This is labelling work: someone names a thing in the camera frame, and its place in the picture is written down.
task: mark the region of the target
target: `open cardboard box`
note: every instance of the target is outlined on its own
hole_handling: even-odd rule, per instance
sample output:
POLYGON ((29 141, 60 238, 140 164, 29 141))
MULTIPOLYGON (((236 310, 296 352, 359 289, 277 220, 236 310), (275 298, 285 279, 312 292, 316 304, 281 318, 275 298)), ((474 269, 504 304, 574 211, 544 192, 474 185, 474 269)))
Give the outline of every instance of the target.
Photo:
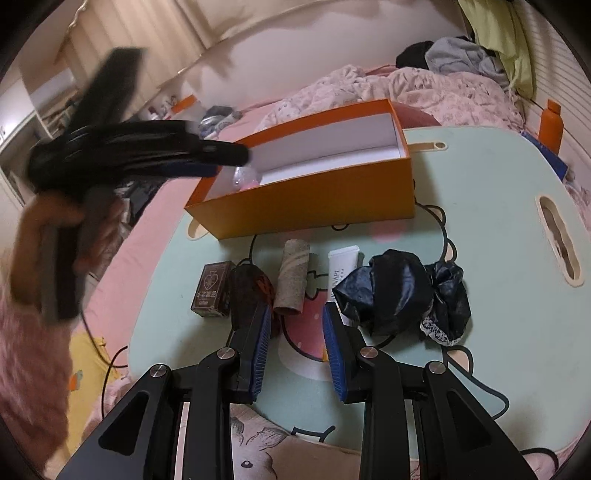
POLYGON ((389 100, 347 105, 243 138, 260 186, 234 167, 202 179, 185 209, 218 239, 414 216, 408 145, 389 100))

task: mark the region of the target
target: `orange water bottle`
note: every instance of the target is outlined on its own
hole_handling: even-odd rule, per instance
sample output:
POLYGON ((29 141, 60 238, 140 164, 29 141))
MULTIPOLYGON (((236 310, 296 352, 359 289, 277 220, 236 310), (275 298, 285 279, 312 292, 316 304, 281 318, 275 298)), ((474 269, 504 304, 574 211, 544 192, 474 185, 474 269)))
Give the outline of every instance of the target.
POLYGON ((563 132, 564 122, 560 116, 560 104, 548 99, 548 107, 542 112, 538 140, 558 155, 563 132))

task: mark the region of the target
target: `clear plastic object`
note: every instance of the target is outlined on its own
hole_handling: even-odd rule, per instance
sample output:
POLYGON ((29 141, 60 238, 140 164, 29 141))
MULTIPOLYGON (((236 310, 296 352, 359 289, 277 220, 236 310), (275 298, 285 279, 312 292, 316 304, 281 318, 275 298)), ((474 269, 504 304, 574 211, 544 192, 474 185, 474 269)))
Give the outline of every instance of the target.
POLYGON ((239 192, 258 187, 262 176, 252 167, 237 167, 234 172, 234 189, 239 192))

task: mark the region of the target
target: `person's arm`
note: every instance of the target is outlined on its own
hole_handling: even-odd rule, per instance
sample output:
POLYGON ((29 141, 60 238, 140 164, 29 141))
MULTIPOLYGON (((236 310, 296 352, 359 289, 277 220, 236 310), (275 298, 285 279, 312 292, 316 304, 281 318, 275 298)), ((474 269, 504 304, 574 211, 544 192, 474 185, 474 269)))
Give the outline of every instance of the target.
MULTIPOLYGON (((92 249, 77 260, 78 272, 98 264, 120 215, 118 203, 92 249)), ((36 197, 21 218, 8 282, 0 288, 0 416, 39 471, 66 440, 72 374, 72 326, 46 325, 40 315, 41 238, 47 225, 77 225, 83 218, 60 194, 36 197)))

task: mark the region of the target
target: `beige curtain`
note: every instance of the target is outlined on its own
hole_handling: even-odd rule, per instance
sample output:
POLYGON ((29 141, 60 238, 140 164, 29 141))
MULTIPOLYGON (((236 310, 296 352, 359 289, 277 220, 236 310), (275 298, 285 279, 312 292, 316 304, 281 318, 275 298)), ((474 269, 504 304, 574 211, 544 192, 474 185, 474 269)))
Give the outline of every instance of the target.
POLYGON ((323 0, 177 0, 205 47, 257 23, 323 0))
POLYGON ((174 0, 91 0, 61 53, 84 88, 112 48, 129 46, 147 49, 130 112, 141 108, 204 50, 174 0))

